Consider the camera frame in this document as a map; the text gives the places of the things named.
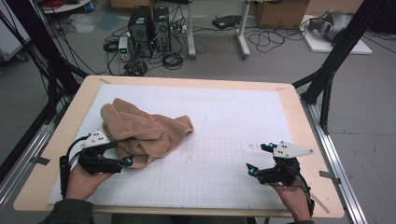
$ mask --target computer tower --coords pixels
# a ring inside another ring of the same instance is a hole
[[[153,21],[155,36],[157,36],[157,48],[162,48],[163,51],[171,50],[168,7],[155,7],[153,9]]]
[[[154,38],[154,27],[150,7],[134,7],[128,22],[131,38],[137,41],[151,41]]]
[[[149,58],[152,56],[151,49],[155,48],[154,24],[151,18],[151,10],[148,6],[136,6],[133,8],[128,22],[132,46],[137,50],[136,57]]]

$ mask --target gray floor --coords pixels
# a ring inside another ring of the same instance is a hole
[[[106,54],[102,49],[104,39],[125,26],[127,20],[116,17],[106,4],[91,15],[98,25],[94,33],[70,33],[67,39],[92,70],[102,72],[106,70]],[[194,19],[194,24],[212,27],[212,19]],[[250,18],[248,24],[253,25],[254,20]],[[396,50],[394,41],[373,39]],[[396,114],[396,56],[372,41],[362,40],[373,54],[349,55],[338,70],[333,82],[329,131],[368,223],[396,223],[396,193],[392,190],[396,189],[392,174],[396,170],[396,154],[393,152],[396,144],[393,118]],[[287,40],[268,53],[258,52],[248,42],[251,56],[242,60],[232,33],[196,33],[195,44],[196,61],[190,60],[184,48],[181,55],[185,61],[180,69],[166,70],[167,73],[153,69],[146,76],[292,83],[318,70],[328,56],[327,53],[310,52],[303,40]],[[122,65],[123,62],[116,56],[111,70],[113,73],[122,72]],[[81,68],[90,73],[86,67]],[[10,62],[0,67],[0,92],[0,162],[3,162],[47,98],[31,60],[27,63]],[[21,184],[1,211],[2,223],[36,223],[46,215],[18,212],[12,208],[20,188]],[[110,222],[109,216],[98,216],[98,223]],[[290,219],[273,218],[271,223],[287,221]],[[334,222],[349,223],[347,216],[339,220],[317,219],[317,223]]]

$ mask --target towel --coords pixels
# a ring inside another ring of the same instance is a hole
[[[120,141],[116,152],[120,158],[134,156],[130,168],[141,169],[174,151],[186,134],[193,133],[190,118],[170,119],[150,115],[135,105],[114,99],[102,106],[103,130],[107,137]]]

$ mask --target table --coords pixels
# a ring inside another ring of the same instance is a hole
[[[275,91],[281,99],[284,114],[294,144],[313,148],[314,154],[299,159],[312,196],[316,201],[314,217],[342,217],[340,203],[332,181],[321,177],[319,171],[327,172],[325,162],[318,150],[315,136],[309,126],[298,94],[290,84],[259,83],[241,81],[177,79],[155,77],[108,77],[89,76],[82,83],[75,99],[67,109],[61,123],[49,141],[42,157],[50,159],[48,165],[37,164],[22,188],[14,208],[20,211],[50,211],[52,205],[47,199],[59,173],[58,160],[76,138],[79,126],[85,119],[96,93],[102,85],[142,85],[159,87],[209,88],[229,90]],[[95,212],[112,214],[168,214],[197,216],[239,216],[239,217],[289,217],[286,210],[261,209],[195,209],[164,207],[95,206]]]
[[[240,26],[240,29],[236,29],[236,37],[238,38],[238,42],[241,46],[243,59],[246,59],[246,57],[250,56],[248,44],[244,37],[245,25],[247,23],[247,18],[248,18],[248,9],[250,8],[250,1],[251,0],[244,1],[244,7],[242,10],[241,26]],[[188,9],[188,11],[189,11],[189,30],[187,33],[187,42],[188,42],[188,46],[189,46],[189,56],[192,60],[195,60],[196,59],[195,45],[194,45],[194,37],[192,34],[192,2],[193,2],[193,0],[189,0],[189,9]]]

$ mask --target equipment stand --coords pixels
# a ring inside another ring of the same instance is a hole
[[[192,34],[192,1],[189,0],[189,31],[187,35],[187,42],[189,44],[189,56],[192,60],[196,59],[195,54],[195,45],[194,45],[194,36]],[[246,57],[250,56],[250,51],[248,49],[247,41],[244,37],[245,25],[247,23],[248,17],[248,9],[250,8],[250,0],[245,1],[244,8],[242,11],[242,21],[240,29],[236,30],[236,36],[242,48],[242,58],[246,59]]]
[[[3,16],[3,13],[0,15],[0,20],[25,47],[41,76],[48,80],[47,92],[49,101],[34,123],[30,126],[29,130],[24,134],[21,141],[9,153],[6,161],[1,164],[0,183],[7,176],[7,173],[12,169],[14,164],[17,163],[20,155],[28,146],[30,139],[33,139],[43,123],[48,125],[50,121],[53,120],[57,114],[57,105],[60,99],[64,96],[72,97],[78,91],[79,84],[72,73],[80,77],[86,77],[88,75],[62,56],[52,41],[43,21],[37,15],[32,5],[34,4],[33,2],[31,3],[29,0],[6,0],[6,2],[20,21],[26,33],[35,43],[40,55],[37,55],[31,49],[24,38],[21,37],[18,30],[15,29],[12,22],[8,21],[7,18]]]

